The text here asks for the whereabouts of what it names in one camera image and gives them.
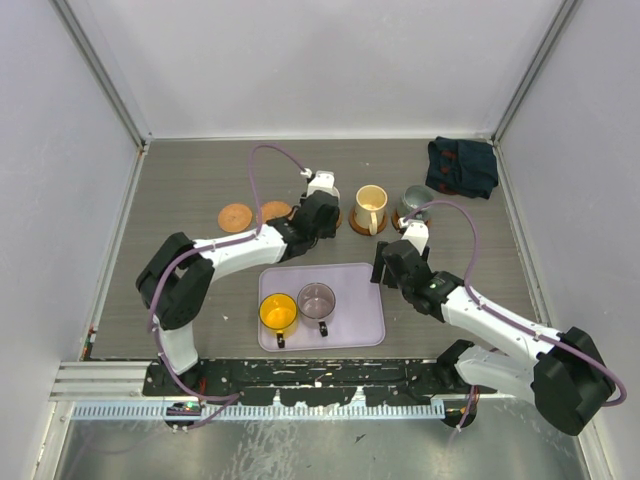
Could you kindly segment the brown wooden coaster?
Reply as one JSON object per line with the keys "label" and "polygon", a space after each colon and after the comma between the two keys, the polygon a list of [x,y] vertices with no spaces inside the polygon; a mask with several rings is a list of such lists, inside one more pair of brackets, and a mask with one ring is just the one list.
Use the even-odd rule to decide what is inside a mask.
{"label": "brown wooden coaster", "polygon": [[[387,226],[387,223],[388,223],[388,214],[387,214],[387,212],[384,212],[382,222],[378,226],[378,231],[377,231],[378,234],[380,234],[381,232],[383,232],[385,230],[385,228]],[[363,236],[371,236],[371,233],[369,232],[368,228],[361,227],[356,222],[356,214],[355,214],[355,209],[354,208],[352,208],[350,213],[349,213],[349,225],[356,233],[358,233],[360,235],[363,235]]]}
{"label": "brown wooden coaster", "polygon": [[336,225],[335,225],[336,231],[340,228],[340,226],[342,224],[342,220],[343,220],[342,210],[339,209],[338,210],[338,217],[337,217]]}

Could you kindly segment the woven rattan coaster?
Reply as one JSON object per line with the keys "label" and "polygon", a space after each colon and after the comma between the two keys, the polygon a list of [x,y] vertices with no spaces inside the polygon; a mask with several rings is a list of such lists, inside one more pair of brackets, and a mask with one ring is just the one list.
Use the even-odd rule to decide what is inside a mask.
{"label": "woven rattan coaster", "polygon": [[288,217],[291,215],[292,207],[282,201],[269,201],[260,207],[261,222],[266,223],[269,220]]}
{"label": "woven rattan coaster", "polygon": [[231,203],[223,207],[217,217],[219,227],[227,233],[240,233],[252,223],[253,212],[242,203]]}
{"label": "woven rattan coaster", "polygon": [[[402,234],[402,233],[404,233],[405,230],[400,226],[399,221],[400,221],[400,215],[398,214],[397,209],[394,209],[393,214],[392,214],[392,225],[393,225],[394,229],[398,233]],[[427,227],[431,228],[431,224],[432,224],[431,219],[424,220],[423,223]]]}

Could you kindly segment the cream mug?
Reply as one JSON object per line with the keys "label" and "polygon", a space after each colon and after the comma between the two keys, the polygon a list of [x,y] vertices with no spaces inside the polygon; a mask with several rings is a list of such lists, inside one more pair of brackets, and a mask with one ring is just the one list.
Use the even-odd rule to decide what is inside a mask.
{"label": "cream mug", "polygon": [[386,215],[386,191],[378,185],[365,185],[357,191],[355,200],[355,224],[368,235],[377,235],[383,229]]}

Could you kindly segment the grey green mug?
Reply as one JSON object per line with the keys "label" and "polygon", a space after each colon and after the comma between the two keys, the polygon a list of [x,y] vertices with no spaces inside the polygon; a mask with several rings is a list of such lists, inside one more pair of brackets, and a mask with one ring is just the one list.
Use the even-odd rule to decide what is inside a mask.
{"label": "grey green mug", "polygon": [[[424,185],[412,185],[400,196],[396,205],[398,219],[405,217],[423,204],[434,200],[434,196],[428,187]],[[402,231],[400,221],[397,221],[397,230]]]}

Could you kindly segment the purple glass mug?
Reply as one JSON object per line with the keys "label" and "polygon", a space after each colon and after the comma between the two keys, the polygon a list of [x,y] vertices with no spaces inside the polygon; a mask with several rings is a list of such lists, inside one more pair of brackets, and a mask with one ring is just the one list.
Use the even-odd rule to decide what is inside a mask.
{"label": "purple glass mug", "polygon": [[326,338],[336,309],[334,291],[324,283],[307,284],[298,294],[297,306],[304,323]]}

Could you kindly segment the yellow mug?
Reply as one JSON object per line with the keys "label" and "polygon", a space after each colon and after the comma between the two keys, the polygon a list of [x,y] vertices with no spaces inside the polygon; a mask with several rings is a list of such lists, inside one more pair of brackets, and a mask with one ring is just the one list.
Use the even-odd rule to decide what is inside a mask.
{"label": "yellow mug", "polygon": [[287,294],[271,294],[259,306],[259,319],[261,325],[275,337],[277,348],[284,349],[286,340],[297,330],[297,304]]}

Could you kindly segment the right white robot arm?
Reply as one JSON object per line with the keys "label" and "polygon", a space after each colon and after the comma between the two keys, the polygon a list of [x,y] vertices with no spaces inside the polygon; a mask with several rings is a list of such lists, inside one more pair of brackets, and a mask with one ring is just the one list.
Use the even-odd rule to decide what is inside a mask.
{"label": "right white robot arm", "polygon": [[576,436],[614,394],[615,383],[593,339],[531,322],[487,300],[462,279],[434,271],[428,252],[408,240],[380,241],[372,282],[396,288],[418,313],[490,344],[456,341],[437,359],[444,390],[487,387],[532,404],[560,432]]}

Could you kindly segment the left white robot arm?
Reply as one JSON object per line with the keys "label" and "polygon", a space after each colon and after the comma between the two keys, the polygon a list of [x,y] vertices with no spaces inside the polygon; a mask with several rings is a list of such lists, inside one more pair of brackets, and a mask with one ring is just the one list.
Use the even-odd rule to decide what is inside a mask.
{"label": "left white robot arm", "polygon": [[283,217],[249,232],[218,239],[192,240],[170,235],[135,281],[148,308],[149,329],[167,366],[165,385],[178,396],[200,384],[192,322],[209,286],[216,280],[261,265],[275,265],[304,255],[318,240],[333,238],[339,197],[316,191]]}

